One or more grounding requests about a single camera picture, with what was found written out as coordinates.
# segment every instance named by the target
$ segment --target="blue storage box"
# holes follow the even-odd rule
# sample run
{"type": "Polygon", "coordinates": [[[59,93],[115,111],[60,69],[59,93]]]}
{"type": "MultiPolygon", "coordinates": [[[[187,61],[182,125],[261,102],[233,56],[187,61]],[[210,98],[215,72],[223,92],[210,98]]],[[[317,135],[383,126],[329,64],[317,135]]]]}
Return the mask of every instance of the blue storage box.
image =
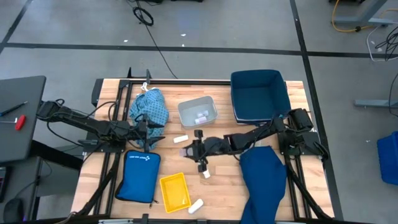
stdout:
{"type": "Polygon", "coordinates": [[[398,185],[398,131],[377,141],[381,179],[388,184],[398,185]]]}
{"type": "Polygon", "coordinates": [[[291,110],[285,82],[276,70],[249,70],[231,75],[231,97],[236,121],[266,122],[291,110]]]}

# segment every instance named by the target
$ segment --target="wooden tabletop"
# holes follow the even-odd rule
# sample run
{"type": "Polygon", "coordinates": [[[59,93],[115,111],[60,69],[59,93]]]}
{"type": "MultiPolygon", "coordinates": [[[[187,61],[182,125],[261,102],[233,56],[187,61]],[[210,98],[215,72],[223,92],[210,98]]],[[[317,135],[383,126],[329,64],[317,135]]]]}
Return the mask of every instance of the wooden tabletop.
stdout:
{"type": "MultiPolygon", "coordinates": [[[[98,105],[105,101],[116,99],[118,89],[118,79],[105,79],[103,82],[98,105]]],[[[286,82],[289,93],[290,104],[292,108],[305,108],[307,111],[308,103],[305,96],[302,82],[286,82]]],[[[138,93],[142,93],[140,85],[134,85],[131,95],[131,103],[138,93]]],[[[166,107],[170,112],[169,120],[165,125],[165,139],[159,141],[157,147],[153,150],[160,154],[162,161],[160,164],[159,178],[183,172],[187,181],[188,191],[191,202],[201,198],[205,205],[193,215],[188,214],[187,209],[173,213],[166,213],[162,192],[159,181],[155,190],[154,199],[159,201],[154,203],[152,208],[149,204],[125,202],[118,199],[113,200],[111,216],[113,218],[140,218],[143,213],[148,213],[149,218],[164,219],[198,219],[205,218],[210,220],[240,220],[243,208],[248,200],[249,193],[241,176],[241,169],[238,161],[232,156],[213,156],[208,157],[208,169],[211,173],[209,179],[205,179],[197,171],[197,165],[190,159],[180,157],[179,149],[191,144],[194,139],[193,130],[185,130],[178,116],[177,105],[180,102],[192,100],[202,96],[211,96],[215,101],[218,110],[218,118],[213,124],[201,127],[204,137],[216,136],[222,138],[224,134],[245,133],[254,127],[250,125],[238,125],[234,118],[230,86],[218,85],[149,85],[148,89],[157,87],[162,90],[165,96],[166,107]],[[173,138],[187,134],[189,140],[173,143],[173,138]]],[[[121,105],[123,107],[126,97],[126,90],[123,92],[121,105]]],[[[100,108],[95,118],[98,120],[108,119],[108,108],[106,105],[100,108]]],[[[118,120],[121,120],[123,109],[119,110],[118,120]]],[[[257,143],[257,146],[272,146],[276,154],[284,163],[284,158],[279,153],[279,144],[276,134],[263,139],[257,143]]],[[[127,149],[133,149],[132,146],[126,146],[127,149]]],[[[94,153],[85,162],[80,172],[80,178],[76,188],[75,198],[72,205],[72,211],[79,211],[92,196],[98,187],[104,154],[94,153]]],[[[113,155],[109,160],[109,167],[113,162],[113,155]]],[[[322,162],[316,156],[302,156],[302,166],[305,176],[305,182],[308,191],[317,201],[323,211],[329,216],[333,216],[333,209],[326,184],[325,173],[323,172],[322,162]]],[[[118,178],[116,186],[119,185],[123,177],[123,160],[120,160],[118,178]]],[[[300,210],[300,216],[304,217],[303,203],[301,194],[297,188],[297,200],[300,210]]],[[[100,213],[104,213],[109,185],[104,191],[103,203],[100,213]]],[[[279,204],[276,220],[293,220],[292,206],[288,186],[286,186],[285,197],[279,204]]]]}

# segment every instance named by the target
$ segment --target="yellow tray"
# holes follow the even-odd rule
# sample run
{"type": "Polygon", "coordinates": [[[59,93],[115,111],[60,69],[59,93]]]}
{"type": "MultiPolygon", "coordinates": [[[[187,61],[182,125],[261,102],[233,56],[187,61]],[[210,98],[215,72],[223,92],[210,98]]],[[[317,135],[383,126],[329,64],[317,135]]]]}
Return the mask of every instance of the yellow tray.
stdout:
{"type": "Polygon", "coordinates": [[[175,212],[191,206],[191,199],[183,173],[160,178],[160,188],[167,213],[175,212]]]}

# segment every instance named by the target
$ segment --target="red handle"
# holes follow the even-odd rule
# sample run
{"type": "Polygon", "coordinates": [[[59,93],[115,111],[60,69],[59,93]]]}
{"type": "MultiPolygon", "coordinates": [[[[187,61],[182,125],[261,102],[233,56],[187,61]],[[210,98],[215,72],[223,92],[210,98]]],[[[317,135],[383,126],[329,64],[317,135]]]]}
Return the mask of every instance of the red handle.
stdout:
{"type": "Polygon", "coordinates": [[[25,115],[21,115],[18,120],[17,123],[15,124],[15,130],[19,131],[21,130],[21,128],[24,126],[25,124],[25,120],[26,120],[26,116],[25,115]]]}

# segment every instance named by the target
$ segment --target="gray floor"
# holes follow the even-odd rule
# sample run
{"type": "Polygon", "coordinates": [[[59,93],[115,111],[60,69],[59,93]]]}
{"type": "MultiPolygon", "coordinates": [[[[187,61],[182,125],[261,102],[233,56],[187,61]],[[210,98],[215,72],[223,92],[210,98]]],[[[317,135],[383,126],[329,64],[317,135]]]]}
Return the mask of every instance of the gray floor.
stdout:
{"type": "MultiPolygon", "coordinates": [[[[369,1],[362,6],[342,4],[337,14],[360,13],[369,1]]],[[[296,2],[309,51],[367,52],[365,38],[371,30],[338,33],[331,27],[333,5],[327,0],[296,2]]],[[[24,3],[0,0],[0,39],[24,3]]],[[[142,6],[155,18],[150,30],[159,46],[300,50],[288,0],[165,1],[159,6],[142,6]]],[[[382,10],[390,7],[398,7],[398,1],[388,1],[382,10]]],[[[387,17],[398,21],[396,12],[387,17]]],[[[383,41],[392,28],[379,29],[371,41],[383,41]]],[[[153,46],[145,27],[138,24],[124,0],[33,0],[9,42],[153,46]]],[[[164,56],[179,78],[220,79],[229,78],[237,70],[280,70],[285,80],[303,80],[309,99],[301,56],[206,52],[164,52],[164,56]]],[[[395,131],[398,120],[387,110],[353,106],[355,99],[388,97],[389,85],[398,72],[396,62],[310,57],[310,63],[344,219],[396,223],[398,187],[380,178],[376,141],[395,131]]],[[[45,100],[63,98],[69,107],[82,111],[93,110],[90,98],[96,78],[125,77],[128,67],[132,67],[133,75],[143,75],[148,68],[153,77],[172,78],[158,52],[8,47],[0,54],[0,78],[45,75],[45,100]]],[[[52,126],[74,141],[85,138],[83,131],[66,124],[52,126]]],[[[40,121],[34,138],[53,147],[68,145],[40,121]]],[[[39,218],[62,217],[70,211],[77,174],[59,172],[69,176],[71,186],[62,195],[43,197],[39,218]]]]}

